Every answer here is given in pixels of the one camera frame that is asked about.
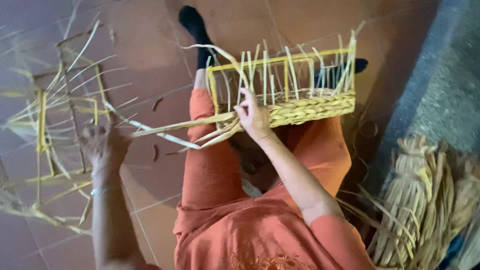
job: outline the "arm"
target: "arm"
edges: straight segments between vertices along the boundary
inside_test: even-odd
[[[305,222],[310,225],[323,215],[343,218],[342,210],[335,199],[270,129],[268,111],[258,107],[256,96],[245,88],[242,88],[241,92],[245,95],[245,100],[234,107],[240,123],[272,161],[288,193],[302,211]]]
[[[81,142],[88,152],[93,171],[93,188],[113,191],[93,197],[93,245],[99,270],[133,270],[144,265],[121,189],[120,166],[128,141],[109,126],[84,130]]]

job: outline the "bracelet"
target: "bracelet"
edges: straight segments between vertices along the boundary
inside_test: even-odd
[[[110,194],[117,190],[121,190],[121,187],[99,187],[92,189],[90,195]]]

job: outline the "foot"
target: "foot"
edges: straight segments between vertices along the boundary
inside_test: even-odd
[[[207,35],[204,20],[191,6],[184,6],[179,13],[179,21],[187,29],[197,44],[213,44]]]
[[[197,44],[210,44],[213,42],[208,37],[205,29],[204,20],[197,12],[197,10],[191,6],[184,6],[179,13],[179,21],[190,35],[195,39]],[[198,48],[198,62],[197,70],[206,67],[206,62],[209,56],[213,56],[207,48]],[[209,65],[213,65],[214,59],[210,59]]]

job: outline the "floor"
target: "floor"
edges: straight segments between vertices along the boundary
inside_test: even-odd
[[[19,64],[9,58],[8,53],[4,54],[8,44],[2,35],[18,30],[19,39],[34,40],[28,43],[32,55],[38,59],[32,69],[43,72],[47,65],[41,63],[55,63],[55,55],[50,55],[48,48],[62,40],[70,14],[77,7],[71,35],[88,29],[96,18],[104,24],[85,55],[99,60],[118,54],[104,63],[104,70],[128,68],[104,76],[108,87],[132,83],[110,92],[113,105],[138,97],[121,110],[125,116],[137,113],[132,120],[150,126],[187,121],[196,50],[182,50],[178,46],[193,44],[193,39],[177,23],[178,10],[184,4],[196,7],[205,19],[213,42],[237,57],[243,50],[254,50],[263,39],[271,51],[280,51],[284,46],[294,48],[298,43],[311,44],[317,49],[336,48],[337,34],[347,40],[350,29],[365,20],[358,36],[357,56],[367,58],[369,66],[356,76],[357,111],[353,116],[358,116],[367,101],[374,98],[379,108],[383,108],[372,115],[374,119],[388,109],[378,93],[389,97],[401,93],[435,15],[437,1],[44,0],[25,3],[0,0],[0,85],[11,86],[12,77],[2,72]],[[155,97],[159,95],[164,99],[158,109],[152,111]],[[6,103],[0,99],[0,102],[0,121],[24,106],[15,100]],[[350,116],[344,118],[346,137],[350,135],[348,123],[352,119],[355,120]],[[185,131],[173,134],[186,136]],[[0,131],[0,136],[1,161],[9,177],[33,176],[35,157],[28,153],[34,152],[34,147],[12,152],[11,149],[24,141],[8,131]],[[155,162],[153,144],[160,149]],[[179,146],[173,143],[147,136],[134,141],[121,169],[140,248],[147,262],[164,270],[174,269],[176,239],[172,228],[177,216],[175,206],[181,200],[185,155],[163,154],[177,150]],[[81,214],[84,201],[76,195],[56,202],[49,210],[63,215]],[[33,218],[0,216],[1,269],[94,269],[90,236],[77,235]]]

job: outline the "hand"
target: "hand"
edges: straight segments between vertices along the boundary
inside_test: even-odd
[[[261,140],[275,134],[269,126],[269,113],[266,108],[257,105],[257,96],[246,88],[240,88],[245,100],[239,106],[233,107],[240,117],[240,124],[252,139],[259,143]]]
[[[106,128],[87,126],[80,138],[80,143],[92,163],[92,178],[95,184],[108,181],[112,175],[118,175],[127,155],[130,140],[120,136],[118,129],[110,123]]]

